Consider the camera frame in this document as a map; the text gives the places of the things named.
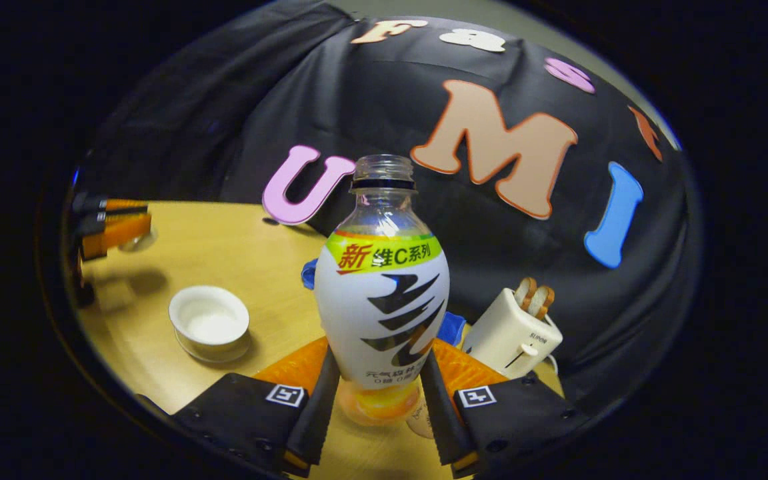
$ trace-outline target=orange letter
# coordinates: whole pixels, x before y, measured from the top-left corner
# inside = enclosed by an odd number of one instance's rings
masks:
[[[374,43],[383,42],[387,40],[385,33],[389,33],[390,36],[399,35],[404,33],[411,27],[424,27],[429,22],[424,19],[385,19],[379,21],[372,27],[372,30],[366,32],[362,37],[357,37],[351,40],[352,43]]]
[[[636,115],[636,123],[639,125],[639,133],[642,134],[642,138],[645,140],[648,148],[653,152],[653,156],[655,156],[657,160],[662,161],[662,152],[656,148],[656,143],[653,142],[653,140],[658,139],[658,136],[656,136],[656,131],[653,131],[653,128],[651,128],[651,125],[648,123],[648,119],[646,119],[641,112],[634,109],[630,105],[627,107],[630,109],[630,112]]]
[[[508,130],[496,95],[482,86],[446,80],[450,93],[446,110],[426,145],[414,147],[411,158],[440,173],[461,169],[455,151],[467,138],[467,163],[473,183],[487,182],[510,162],[515,167],[497,182],[497,194],[521,212],[548,219],[549,196],[567,147],[577,134],[560,119],[534,113]]]

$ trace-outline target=white bottle label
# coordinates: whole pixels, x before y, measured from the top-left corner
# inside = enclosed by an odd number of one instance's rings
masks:
[[[449,268],[433,235],[372,237],[336,231],[313,290],[339,370],[364,389],[420,373],[449,298]]]

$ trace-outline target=bottle neck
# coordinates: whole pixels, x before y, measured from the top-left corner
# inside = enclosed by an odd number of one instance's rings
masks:
[[[412,209],[412,197],[416,193],[413,189],[356,189],[355,209],[409,211]]]

